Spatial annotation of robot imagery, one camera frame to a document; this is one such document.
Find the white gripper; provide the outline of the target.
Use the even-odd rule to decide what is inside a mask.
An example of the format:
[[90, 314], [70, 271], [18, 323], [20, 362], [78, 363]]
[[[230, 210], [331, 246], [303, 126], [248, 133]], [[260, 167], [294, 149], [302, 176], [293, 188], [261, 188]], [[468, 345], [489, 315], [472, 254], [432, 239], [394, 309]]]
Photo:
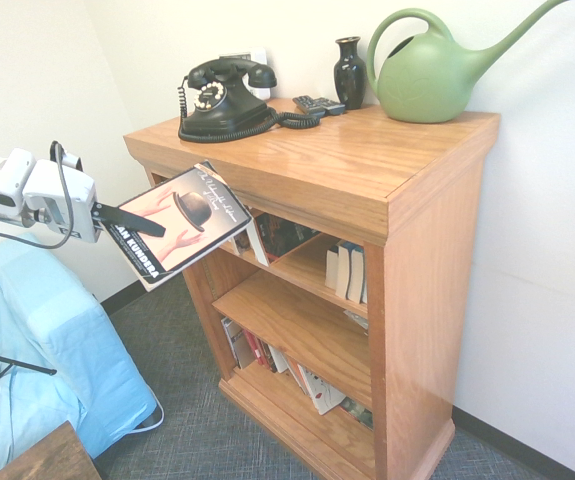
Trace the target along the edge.
[[37, 212], [38, 222], [50, 230], [62, 234], [72, 230], [74, 238], [88, 243], [97, 242], [100, 235], [93, 220], [153, 237], [166, 233], [162, 225], [145, 217], [95, 202], [95, 182], [87, 174], [68, 166], [63, 167], [63, 174], [65, 184], [55, 162], [38, 160], [22, 190], [25, 206]]

